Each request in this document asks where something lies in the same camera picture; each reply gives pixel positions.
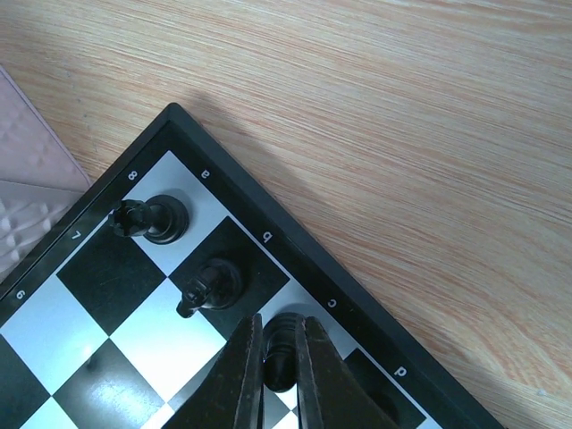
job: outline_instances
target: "wood grain surface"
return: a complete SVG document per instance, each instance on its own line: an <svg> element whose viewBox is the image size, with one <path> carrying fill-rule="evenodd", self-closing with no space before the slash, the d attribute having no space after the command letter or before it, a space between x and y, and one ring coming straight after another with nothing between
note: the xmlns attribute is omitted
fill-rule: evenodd
<svg viewBox="0 0 572 429"><path fill-rule="evenodd" d="M572 427L568 0L0 0L95 179L177 101L511 429Z"/></svg>

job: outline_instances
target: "chess piece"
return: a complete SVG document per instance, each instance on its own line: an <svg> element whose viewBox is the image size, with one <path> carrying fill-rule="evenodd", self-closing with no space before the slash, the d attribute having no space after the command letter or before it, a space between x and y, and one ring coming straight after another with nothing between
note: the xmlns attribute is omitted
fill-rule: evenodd
<svg viewBox="0 0 572 429"><path fill-rule="evenodd" d="M189 212L169 195L156 195L147 202L125 199L109 214L109 224L120 237L142 235L152 243L169 244L189 228Z"/></svg>
<svg viewBox="0 0 572 429"><path fill-rule="evenodd" d="M296 340L294 332L298 313L280 313L264 328L265 385L281 393L296 384Z"/></svg>
<svg viewBox="0 0 572 429"><path fill-rule="evenodd" d="M177 313L188 318L199 308L228 308L240 298L242 290L240 270L233 262L221 258L210 259L185 285Z"/></svg>

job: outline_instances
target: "chessboard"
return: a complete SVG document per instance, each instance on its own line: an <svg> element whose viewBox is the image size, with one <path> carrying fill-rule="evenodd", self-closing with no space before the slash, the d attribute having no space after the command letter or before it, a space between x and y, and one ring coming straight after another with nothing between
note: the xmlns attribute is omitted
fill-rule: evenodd
<svg viewBox="0 0 572 429"><path fill-rule="evenodd" d="M141 226L157 196L185 213L164 241L152 234L156 212ZM149 204L124 213L125 201ZM131 216L129 226L120 215ZM229 305L201 301L182 315L191 279L222 259L240 272L240 293ZM149 125L0 293L5 428L161 427L242 317L259 313L267 324L283 312L318 317L400 428L501 427L178 105ZM264 397L265 429L298 428L296 386L265 387Z"/></svg>

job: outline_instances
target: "white square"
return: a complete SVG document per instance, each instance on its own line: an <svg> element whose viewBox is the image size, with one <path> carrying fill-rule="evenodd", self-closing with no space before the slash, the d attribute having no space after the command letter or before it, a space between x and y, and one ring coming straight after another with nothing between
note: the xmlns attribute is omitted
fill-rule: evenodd
<svg viewBox="0 0 572 429"><path fill-rule="evenodd" d="M282 393L276 393L276 396L284 402L284 405L292 411L298 406L298 387L296 384L292 386L289 391L283 391Z"/></svg>
<svg viewBox="0 0 572 429"><path fill-rule="evenodd" d="M169 404L164 404L154 415L141 426L141 429L160 429L172 417L175 412L169 407Z"/></svg>
<svg viewBox="0 0 572 429"><path fill-rule="evenodd" d="M225 343L199 312L180 317L180 299L181 292L165 280L111 336L165 402Z"/></svg>
<svg viewBox="0 0 572 429"><path fill-rule="evenodd" d="M316 317L327 332L342 359L356 349L358 343L300 283L292 279L270 299L258 313L266 325L278 313L293 312Z"/></svg>
<svg viewBox="0 0 572 429"><path fill-rule="evenodd" d="M47 427L77 429L78 426L65 414L55 399L50 398L24 423L21 429L46 429Z"/></svg>
<svg viewBox="0 0 572 429"><path fill-rule="evenodd" d="M273 429L298 429L298 418L290 412Z"/></svg>
<svg viewBox="0 0 572 429"><path fill-rule="evenodd" d="M175 197L187 207L187 232L168 246L153 244L145 237L134 237L133 240L161 271L169 275L230 213L171 152L145 174L125 199L147 201L159 194Z"/></svg>
<svg viewBox="0 0 572 429"><path fill-rule="evenodd" d="M55 275L6 322L2 334L50 394L107 340Z"/></svg>
<svg viewBox="0 0 572 429"><path fill-rule="evenodd" d="M442 429L442 428L432 418L428 417L421 425L417 427L417 429Z"/></svg>

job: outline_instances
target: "black square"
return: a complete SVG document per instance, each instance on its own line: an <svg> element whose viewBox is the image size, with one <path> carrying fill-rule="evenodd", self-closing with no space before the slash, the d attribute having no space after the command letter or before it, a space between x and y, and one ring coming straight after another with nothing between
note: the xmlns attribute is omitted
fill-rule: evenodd
<svg viewBox="0 0 572 429"><path fill-rule="evenodd" d="M425 416L360 350L345 359L351 373L369 397L395 421L401 429L416 429Z"/></svg>
<svg viewBox="0 0 572 429"><path fill-rule="evenodd" d="M255 314L288 281L288 276L265 255L247 234L226 217L202 243L169 276L184 290L197 269L212 257L231 260L241 270L245 290L239 300L224 310L200 312L226 339L231 337L239 321Z"/></svg>
<svg viewBox="0 0 572 429"><path fill-rule="evenodd" d="M139 428L164 402L111 340L55 393L78 427Z"/></svg>
<svg viewBox="0 0 572 429"><path fill-rule="evenodd" d="M20 427L50 395L3 336L0 357L0 422L2 427Z"/></svg>
<svg viewBox="0 0 572 429"><path fill-rule="evenodd" d="M164 280L155 263L129 238L104 225L57 274L111 335Z"/></svg>

